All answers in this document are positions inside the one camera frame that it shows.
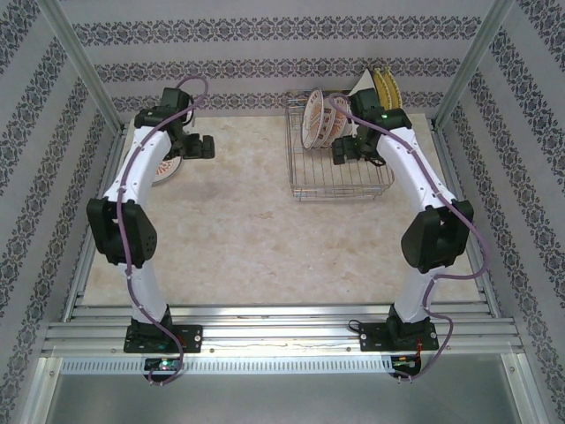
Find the gray floor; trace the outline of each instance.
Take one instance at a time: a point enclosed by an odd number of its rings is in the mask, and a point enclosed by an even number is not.
[[[514,423],[497,355],[444,356],[413,384],[389,375],[192,375],[164,388],[136,375],[62,375],[49,424]]]

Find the patterned plate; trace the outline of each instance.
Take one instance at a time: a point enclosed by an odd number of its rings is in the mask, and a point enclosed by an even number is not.
[[[322,120],[321,131],[320,134],[318,134],[318,139],[314,143],[314,148],[321,148],[330,136],[334,127],[335,113],[336,110],[329,104],[329,97],[326,97],[324,99],[324,118]]]
[[[156,186],[163,181],[171,178],[180,168],[182,161],[183,160],[179,156],[171,159],[170,161],[162,161],[157,168],[157,172],[155,173],[153,186]]]
[[[312,90],[302,116],[302,146],[312,148],[320,135],[324,119],[324,96],[319,88]]]
[[[349,104],[345,99],[343,99],[342,97],[336,97],[334,100],[338,108],[349,111]],[[335,111],[334,124],[332,125],[332,129],[329,132],[326,141],[324,141],[324,144],[322,145],[323,148],[331,148],[334,140],[340,137],[342,133],[344,133],[345,125],[347,124],[347,118],[345,117],[345,115],[342,112],[338,112],[335,109],[334,111]]]

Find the dish rack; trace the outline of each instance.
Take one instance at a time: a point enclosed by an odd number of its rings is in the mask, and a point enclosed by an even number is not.
[[[365,161],[334,165],[331,148],[304,149],[300,139],[306,97],[290,97],[286,106],[286,148],[290,188],[300,201],[372,200],[395,181],[387,166]]]

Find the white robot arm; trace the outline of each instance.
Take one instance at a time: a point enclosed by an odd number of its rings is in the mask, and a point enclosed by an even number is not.
[[[194,78],[205,81],[201,77],[187,77],[186,80]],[[114,184],[102,199],[91,199],[87,205],[96,248],[106,255],[108,262],[118,266],[128,282],[133,310],[132,324],[124,342],[125,352],[178,352],[182,340],[201,338],[201,326],[174,325],[172,322],[153,267],[157,233],[144,212],[161,161],[178,156],[183,159],[215,157],[212,137],[204,135],[200,139],[199,134],[183,130],[187,115],[191,113],[188,110],[199,101],[194,102],[178,86],[165,88],[159,106],[142,110],[135,117],[137,129],[132,147]],[[131,265],[131,272],[128,272],[127,263]],[[200,351],[198,343],[182,344],[185,352]]]
[[[343,95],[331,95],[330,103],[339,109],[333,101],[336,96]],[[402,109],[385,112],[373,87],[354,90],[349,100],[350,113],[341,112],[363,124],[357,127],[355,135],[332,143],[334,164],[362,159],[377,166],[386,163],[403,187],[415,214],[401,240],[404,259],[411,266],[403,292],[390,308],[386,322],[359,324],[355,331],[365,337],[361,350],[438,350],[435,327],[427,308],[433,298],[435,280],[446,275],[446,269],[464,252],[472,206],[468,201],[458,201],[441,183]]]
[[[430,163],[422,152],[414,130],[406,127],[391,131],[402,139],[408,141],[417,151],[428,173],[432,176],[434,183],[440,189],[440,193],[448,201],[455,201],[456,197],[441,183],[433,171]],[[422,170],[419,168],[414,156],[406,148],[400,146],[398,142],[389,136],[381,136],[377,145],[377,152],[387,161],[388,166],[395,173],[395,178],[403,187],[414,214],[425,211],[426,208],[443,208],[443,203],[438,199],[436,193],[426,180]],[[424,293],[432,277],[438,274],[445,274],[446,267],[440,266],[430,269],[426,273],[421,273],[416,268],[411,268],[403,287],[403,293],[395,302],[395,310],[403,322],[420,322],[427,318],[427,312],[422,304]],[[429,299],[433,298],[435,287],[430,293]]]
[[[132,147],[124,163],[128,163],[133,151],[145,138],[145,136],[152,130],[150,126],[142,126],[133,133]],[[171,148],[170,137],[165,131],[156,132],[151,140],[146,143],[146,146],[135,159],[135,166],[132,167],[128,178],[125,182],[125,193],[123,203],[133,201],[135,204],[145,208],[147,205],[147,197],[149,189],[154,180],[155,173],[163,157],[169,153]],[[124,175],[125,166],[122,167],[117,174],[114,184],[104,194],[108,201],[116,202],[117,195],[120,188],[120,181]],[[125,277],[125,263],[119,263],[118,268]],[[132,269],[132,287],[136,293],[138,301],[145,308],[156,321],[161,322],[167,310],[167,303],[163,299],[155,271],[153,267],[153,259],[143,263],[143,266],[138,269]],[[138,307],[132,302],[132,318],[137,322],[151,323],[145,315],[143,315]]]

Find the marble tabletop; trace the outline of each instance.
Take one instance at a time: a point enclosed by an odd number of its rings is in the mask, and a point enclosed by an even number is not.
[[[410,118],[441,175],[425,116]],[[183,162],[152,188],[146,209],[170,304],[394,302],[409,269],[400,238],[414,218],[399,184],[374,201],[299,202],[284,117],[198,118],[193,131],[215,137],[216,158]],[[453,273],[470,271],[460,256]],[[478,291],[474,281],[443,281],[435,299],[478,300]],[[84,304],[129,304],[123,278],[99,254]]]

